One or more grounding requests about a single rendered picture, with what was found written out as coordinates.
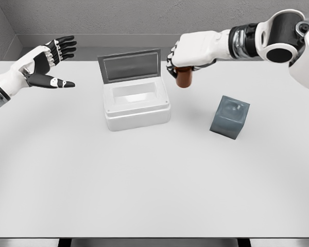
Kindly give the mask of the brown cylindrical bottle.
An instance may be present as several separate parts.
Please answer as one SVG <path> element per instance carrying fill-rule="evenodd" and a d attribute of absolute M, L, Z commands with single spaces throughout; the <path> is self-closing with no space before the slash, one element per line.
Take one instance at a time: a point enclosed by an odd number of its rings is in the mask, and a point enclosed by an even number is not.
<path fill-rule="evenodd" d="M 175 67 L 175 71 L 177 74 L 176 77 L 176 84 L 180 88 L 187 88 L 192 83 L 192 72 L 193 67 L 187 66 L 187 67 Z"/>

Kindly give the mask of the grey cube block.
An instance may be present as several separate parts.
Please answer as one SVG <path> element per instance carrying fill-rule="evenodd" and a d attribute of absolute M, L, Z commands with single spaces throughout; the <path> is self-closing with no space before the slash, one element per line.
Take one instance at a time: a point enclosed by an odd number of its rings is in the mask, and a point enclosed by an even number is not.
<path fill-rule="evenodd" d="M 237 139 L 244 127 L 249 107 L 249 103 L 222 96 L 210 131 L 230 139 Z"/>

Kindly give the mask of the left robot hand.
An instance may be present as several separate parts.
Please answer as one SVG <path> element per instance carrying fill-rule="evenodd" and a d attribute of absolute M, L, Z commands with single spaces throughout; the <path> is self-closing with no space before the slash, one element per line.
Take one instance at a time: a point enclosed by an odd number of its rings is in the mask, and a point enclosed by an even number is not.
<path fill-rule="evenodd" d="M 61 80 L 48 73 L 60 62 L 74 57 L 77 41 L 74 36 L 54 39 L 39 45 L 22 56 L 11 66 L 11 70 L 22 75 L 28 86 L 48 89 L 75 87 L 75 83 Z"/>

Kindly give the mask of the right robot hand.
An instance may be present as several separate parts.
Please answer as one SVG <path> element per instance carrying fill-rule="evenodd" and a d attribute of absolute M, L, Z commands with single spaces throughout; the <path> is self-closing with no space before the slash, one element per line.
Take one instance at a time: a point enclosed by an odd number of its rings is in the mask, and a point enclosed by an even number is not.
<path fill-rule="evenodd" d="M 166 58 L 166 69 L 177 78 L 176 68 L 199 70 L 217 59 L 230 58 L 229 32 L 199 31 L 182 34 Z"/>

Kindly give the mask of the white box with open lid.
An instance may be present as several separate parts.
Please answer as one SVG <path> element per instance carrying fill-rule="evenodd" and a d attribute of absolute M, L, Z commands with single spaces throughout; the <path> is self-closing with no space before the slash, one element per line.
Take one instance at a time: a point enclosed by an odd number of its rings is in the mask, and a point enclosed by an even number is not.
<path fill-rule="evenodd" d="M 159 48 L 99 56 L 104 112 L 110 131 L 164 124 L 170 102 Z"/>

